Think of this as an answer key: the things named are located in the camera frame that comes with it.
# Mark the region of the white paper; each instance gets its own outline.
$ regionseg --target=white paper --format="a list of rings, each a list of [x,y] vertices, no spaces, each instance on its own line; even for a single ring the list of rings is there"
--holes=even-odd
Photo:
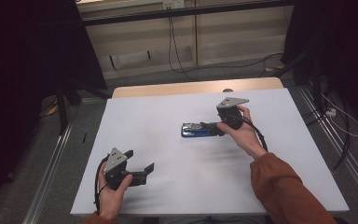
[[[252,158],[228,136],[182,138],[184,122],[219,121],[216,105],[225,97],[247,98],[254,125],[268,150],[288,162],[328,211],[349,210],[287,89],[113,98],[71,214],[95,211],[96,169],[112,147],[133,150],[127,170],[154,162],[147,184],[127,189],[122,215],[265,214],[250,184]]]

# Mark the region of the sleeve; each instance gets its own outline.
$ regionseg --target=sleeve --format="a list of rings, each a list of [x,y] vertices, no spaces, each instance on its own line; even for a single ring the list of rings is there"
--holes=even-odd
[[[336,223],[293,168],[272,153],[251,163],[252,187],[276,224]]]
[[[103,219],[98,215],[98,212],[95,211],[83,224],[118,224],[118,222],[117,220]]]

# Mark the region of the black curtain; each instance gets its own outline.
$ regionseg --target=black curtain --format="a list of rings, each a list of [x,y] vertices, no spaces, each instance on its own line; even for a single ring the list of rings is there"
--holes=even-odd
[[[106,88],[85,27],[67,21],[81,21],[74,0],[0,0],[0,187],[59,81]]]
[[[309,80],[316,59],[331,87],[358,112],[358,1],[298,1],[282,62],[290,63],[303,52],[309,57],[293,70],[296,84]]]

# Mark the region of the person's right hand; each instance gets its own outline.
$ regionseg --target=person's right hand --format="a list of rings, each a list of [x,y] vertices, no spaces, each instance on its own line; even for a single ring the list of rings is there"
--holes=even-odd
[[[133,179],[132,175],[127,175],[117,190],[106,186],[107,182],[103,174],[106,162],[103,163],[98,176],[100,186],[100,217],[106,220],[116,220],[123,204],[124,192],[130,186]]]
[[[248,108],[241,105],[238,105],[237,108],[242,111],[245,118],[252,121]],[[255,130],[248,124],[243,123],[238,130],[234,130],[225,123],[219,122],[217,123],[217,128],[228,133],[234,139],[235,143],[237,143],[237,146],[245,150],[246,153],[254,159],[267,153],[267,151],[260,145]]]

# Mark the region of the wire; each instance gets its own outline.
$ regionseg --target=wire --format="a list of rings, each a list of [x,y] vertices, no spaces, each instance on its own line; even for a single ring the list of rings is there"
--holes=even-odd
[[[184,73],[189,79],[192,79],[192,80],[195,80],[195,81],[198,81],[196,80],[195,78],[193,77],[190,77],[187,73],[188,72],[192,72],[192,71],[195,71],[195,70],[200,70],[200,69],[208,69],[208,68],[242,68],[242,67],[247,67],[247,66],[252,66],[252,65],[255,65],[255,64],[258,64],[258,63],[262,63],[262,62],[265,62],[267,59],[273,57],[273,56],[277,56],[277,55],[282,55],[283,53],[275,53],[275,54],[270,54],[270,55],[267,55],[264,59],[260,60],[260,61],[257,61],[255,63],[247,63],[247,64],[242,64],[242,65],[214,65],[214,66],[205,66],[205,67],[195,67],[195,68],[190,68],[190,69],[187,69],[185,70],[180,62],[180,59],[179,59],[179,54],[178,54],[178,51],[177,51],[177,46],[176,46],[176,40],[175,40],[175,33],[174,33],[174,27],[173,27],[173,21],[172,21],[172,18],[169,17],[169,22],[170,22],[170,49],[169,49],[169,54],[168,54],[168,61],[170,63],[170,67],[171,69],[173,70],[173,72],[175,73]],[[175,52],[176,52],[176,58],[178,59],[178,62],[179,62],[179,66],[180,66],[180,70],[176,70],[172,67],[172,62],[171,62],[171,48],[172,48],[172,40],[173,40],[173,44],[175,46]],[[260,77],[264,74],[264,71],[266,70],[266,65],[264,64],[264,69],[263,69],[263,73],[260,75]]]
[[[349,115],[349,114],[347,114],[346,112],[342,111],[340,108],[338,108],[338,106],[336,106],[336,105],[333,104],[331,101],[329,101],[329,100],[327,99],[327,97],[325,97],[323,94],[322,94],[322,97],[323,97],[328,103],[330,103],[330,105],[332,105],[333,107],[335,107],[335,108],[336,108],[337,110],[339,110],[341,113],[343,113],[343,114],[345,114],[346,116],[348,116],[350,119],[352,119],[352,120],[353,120],[354,122],[356,122],[357,125],[358,125],[358,121],[357,121],[356,119],[354,119],[351,115]],[[342,129],[340,126],[338,126],[338,125],[332,120],[331,116],[330,116],[330,119],[331,119],[332,123],[333,123],[334,125],[336,125],[336,126],[337,126],[341,131],[343,131],[344,133],[350,134],[351,136],[354,136],[354,137],[358,137],[358,134],[349,133],[349,132],[345,131],[344,129]]]
[[[103,166],[103,163],[105,161],[107,161],[107,159],[109,158],[109,155],[107,155],[105,158],[103,158],[100,162],[100,164],[98,165],[98,169],[97,169],[97,174],[95,175],[95,183],[94,183],[94,203],[95,203],[95,206],[97,207],[97,211],[100,211],[100,192],[101,190],[103,190],[104,187],[106,186],[103,186],[100,190],[98,190],[98,177],[99,177],[99,174],[100,174],[100,170],[101,170],[101,167]]]
[[[270,54],[267,55],[264,59],[263,59],[263,64],[264,64],[264,68],[263,68],[263,72],[261,72],[260,76],[258,77],[262,77],[264,75],[264,73],[266,72],[266,60],[272,58],[273,56],[277,56],[277,55],[282,55],[283,53],[276,53],[276,54]]]
[[[172,69],[174,72],[176,72],[176,71],[173,69],[172,63],[171,63],[171,45],[172,45],[171,43],[172,43],[172,39],[173,39],[173,44],[175,45],[176,58],[178,59],[179,66],[180,66],[180,68],[181,68],[182,71],[183,71],[183,72],[181,72],[181,73],[184,73],[186,77],[188,77],[189,79],[191,79],[191,80],[193,80],[193,81],[198,81],[198,80],[196,80],[195,78],[190,77],[190,76],[187,74],[187,72],[185,71],[185,69],[183,69],[183,67],[182,67],[182,64],[181,64],[180,59],[179,59],[178,48],[177,48],[177,46],[176,46],[175,33],[174,33],[174,29],[173,29],[173,21],[172,21],[172,18],[171,18],[171,17],[169,17],[168,20],[169,20],[169,22],[170,22],[170,50],[169,50],[169,52],[168,52],[168,61],[170,62],[170,67],[171,67],[171,69]]]
[[[254,124],[249,119],[247,119],[246,117],[239,118],[237,116],[233,116],[233,115],[229,115],[229,114],[224,114],[224,115],[228,116],[228,117],[231,117],[231,118],[234,118],[234,119],[241,120],[242,122],[244,122],[247,125],[251,126],[255,130],[255,133],[257,134],[258,139],[260,139],[260,142],[261,142],[261,145],[263,146],[263,148],[266,151],[269,151],[269,149],[267,148],[266,140],[264,139],[264,135],[254,126]]]
[[[316,112],[316,111],[318,111],[318,109],[314,109],[312,112],[309,112],[309,115],[306,114],[307,116],[305,118],[309,117],[310,114],[312,114],[313,112]],[[318,115],[318,117],[315,120],[308,122],[306,125],[310,126],[311,124],[316,123],[317,121],[321,120],[324,117],[326,111],[327,111],[327,107],[325,107],[325,109],[322,111],[321,115]]]
[[[346,106],[345,102],[342,101],[342,99],[341,99],[341,102],[342,102],[342,105],[344,106],[344,111],[347,111],[347,106]],[[333,166],[333,168],[332,168],[332,171],[333,171],[333,172],[335,172],[336,169],[338,168],[338,166],[339,166],[342,162],[344,162],[344,160],[345,160],[345,158],[347,157],[348,152],[349,152],[349,150],[350,150],[350,143],[351,143],[351,136],[348,134],[348,131],[349,131],[349,129],[350,129],[350,123],[349,123],[349,120],[348,120],[348,116],[343,117],[343,116],[342,116],[342,113],[341,113],[340,111],[339,111],[339,115],[340,115],[340,116],[344,119],[344,121],[345,121],[345,125],[346,125],[347,132],[346,132],[346,134],[345,134],[345,141],[344,141],[344,145],[342,146],[341,156],[340,156],[339,160],[337,161],[336,165]]]

